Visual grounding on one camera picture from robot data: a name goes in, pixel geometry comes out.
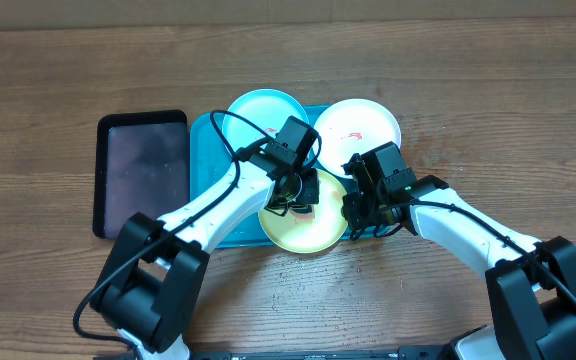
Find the yellow plate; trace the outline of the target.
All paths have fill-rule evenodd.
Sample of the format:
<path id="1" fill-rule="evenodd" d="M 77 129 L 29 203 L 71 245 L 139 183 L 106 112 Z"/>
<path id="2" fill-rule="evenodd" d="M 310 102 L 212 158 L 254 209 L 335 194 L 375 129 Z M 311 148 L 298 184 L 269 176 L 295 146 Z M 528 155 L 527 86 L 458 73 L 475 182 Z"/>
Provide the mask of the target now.
<path id="1" fill-rule="evenodd" d="M 258 213 L 267 237 L 278 247 L 300 254 L 315 253 L 334 245 L 345 233 L 348 222 L 342 215 L 342 197 L 347 194 L 341 182 L 325 170 L 318 169 L 319 204 L 312 224 L 295 224 L 290 211 L 283 217 L 268 210 Z"/>

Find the pink green sponge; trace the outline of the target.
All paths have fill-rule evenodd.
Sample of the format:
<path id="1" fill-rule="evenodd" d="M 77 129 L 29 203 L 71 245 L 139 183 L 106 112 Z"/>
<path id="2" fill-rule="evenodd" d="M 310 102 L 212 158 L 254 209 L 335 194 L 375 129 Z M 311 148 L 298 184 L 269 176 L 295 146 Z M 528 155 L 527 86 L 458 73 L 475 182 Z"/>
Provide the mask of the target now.
<path id="1" fill-rule="evenodd" d="M 294 223 L 299 224 L 312 224 L 316 220 L 315 208 L 309 206 L 307 208 L 291 208 L 290 214 L 294 218 Z"/>

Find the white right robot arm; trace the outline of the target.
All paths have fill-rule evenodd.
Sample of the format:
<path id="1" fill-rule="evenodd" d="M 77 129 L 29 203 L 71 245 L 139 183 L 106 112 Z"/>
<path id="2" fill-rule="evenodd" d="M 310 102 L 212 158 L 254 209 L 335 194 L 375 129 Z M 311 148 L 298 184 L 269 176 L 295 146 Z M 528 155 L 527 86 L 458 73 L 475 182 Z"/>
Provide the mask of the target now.
<path id="1" fill-rule="evenodd" d="M 342 199 L 352 239 L 401 229 L 441 245 L 484 279 L 492 323 L 444 345 L 442 359 L 576 359 L 576 246 L 516 232 L 467 204 L 445 181 L 417 178 L 399 147 L 355 153 Z"/>

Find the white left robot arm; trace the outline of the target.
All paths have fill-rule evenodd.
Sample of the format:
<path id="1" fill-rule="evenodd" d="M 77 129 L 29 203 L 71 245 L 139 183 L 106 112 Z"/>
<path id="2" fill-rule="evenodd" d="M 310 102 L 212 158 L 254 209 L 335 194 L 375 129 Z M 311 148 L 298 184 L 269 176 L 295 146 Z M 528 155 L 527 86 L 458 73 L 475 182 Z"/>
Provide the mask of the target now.
<path id="1" fill-rule="evenodd" d="M 187 359 L 183 334 L 211 252 L 254 213 L 285 215 L 318 200 L 318 175 L 303 151 L 276 142 L 241 148 L 226 174 L 189 204 L 158 219 L 131 216 L 82 303 L 117 329 L 127 358 Z"/>

